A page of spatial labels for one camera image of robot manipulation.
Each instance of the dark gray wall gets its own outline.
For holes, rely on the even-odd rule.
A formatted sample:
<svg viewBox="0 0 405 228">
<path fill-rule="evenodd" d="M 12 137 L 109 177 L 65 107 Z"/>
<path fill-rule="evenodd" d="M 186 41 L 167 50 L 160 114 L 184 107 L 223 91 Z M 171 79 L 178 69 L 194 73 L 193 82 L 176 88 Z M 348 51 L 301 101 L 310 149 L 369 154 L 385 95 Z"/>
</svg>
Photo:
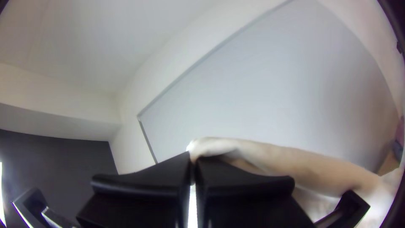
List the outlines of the dark gray wall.
<svg viewBox="0 0 405 228">
<path fill-rule="evenodd" d="M 8 227 L 25 227 L 10 203 L 38 187 L 56 213 L 75 220 L 92 196 L 94 174 L 116 174 L 108 142 L 34 136 L 0 130 L 3 201 Z"/>
</svg>

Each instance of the hand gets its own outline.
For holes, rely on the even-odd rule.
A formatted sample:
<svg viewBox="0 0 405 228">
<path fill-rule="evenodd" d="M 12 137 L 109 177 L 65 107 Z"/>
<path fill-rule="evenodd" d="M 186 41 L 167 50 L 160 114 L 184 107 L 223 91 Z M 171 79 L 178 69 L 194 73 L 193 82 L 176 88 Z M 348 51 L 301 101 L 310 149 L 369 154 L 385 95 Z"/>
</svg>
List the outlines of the hand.
<svg viewBox="0 0 405 228">
<path fill-rule="evenodd" d="M 190 160 L 195 163 L 199 157 L 209 157 L 225 154 L 238 148 L 236 140 L 229 138 L 205 137 L 194 139 L 187 146 Z"/>
</svg>

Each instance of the skin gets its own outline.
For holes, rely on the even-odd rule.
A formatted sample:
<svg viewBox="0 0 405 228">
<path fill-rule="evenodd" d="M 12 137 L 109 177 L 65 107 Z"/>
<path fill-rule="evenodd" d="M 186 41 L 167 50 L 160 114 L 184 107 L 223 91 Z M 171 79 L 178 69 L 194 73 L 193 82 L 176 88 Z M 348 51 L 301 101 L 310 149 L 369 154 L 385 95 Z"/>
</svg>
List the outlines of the skin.
<svg viewBox="0 0 405 228">
<path fill-rule="evenodd" d="M 235 138 L 207 137 L 191 141 L 186 150 L 190 152 L 192 162 L 202 156 L 224 155 L 226 162 L 254 174 L 291 176 L 298 189 L 294 198 L 312 215 L 313 221 L 331 212 L 338 198 L 347 190 L 353 190 L 371 206 L 359 227 L 378 227 L 396 193 L 396 189 L 363 167 L 297 148 Z M 324 199 L 331 197 L 327 201 L 333 203 L 322 206 L 329 211 L 313 213 L 317 211 L 315 204 L 311 203 L 314 202 L 314 195 L 317 195 L 318 202 L 325 202 Z"/>
</svg>

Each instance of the whiteboard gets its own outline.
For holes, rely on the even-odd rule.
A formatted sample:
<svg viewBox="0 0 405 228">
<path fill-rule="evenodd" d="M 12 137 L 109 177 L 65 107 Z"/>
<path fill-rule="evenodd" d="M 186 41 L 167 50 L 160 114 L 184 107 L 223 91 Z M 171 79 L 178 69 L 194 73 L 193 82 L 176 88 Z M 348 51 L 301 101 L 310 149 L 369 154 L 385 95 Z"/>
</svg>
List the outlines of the whiteboard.
<svg viewBox="0 0 405 228">
<path fill-rule="evenodd" d="M 315 0 L 269 12 L 139 115 L 157 162 L 204 136 L 251 139 L 375 170 L 398 121 L 375 60 Z"/>
</svg>

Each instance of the white ceiling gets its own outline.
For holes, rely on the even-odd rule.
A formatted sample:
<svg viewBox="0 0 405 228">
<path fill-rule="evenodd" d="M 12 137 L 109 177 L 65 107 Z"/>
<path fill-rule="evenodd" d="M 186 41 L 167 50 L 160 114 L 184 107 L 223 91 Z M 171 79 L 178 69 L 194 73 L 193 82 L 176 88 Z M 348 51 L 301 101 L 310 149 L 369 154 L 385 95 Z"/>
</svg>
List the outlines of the white ceiling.
<svg viewBox="0 0 405 228">
<path fill-rule="evenodd" d="M 113 95 L 218 1 L 10 0 L 0 16 L 0 62 Z"/>
</svg>

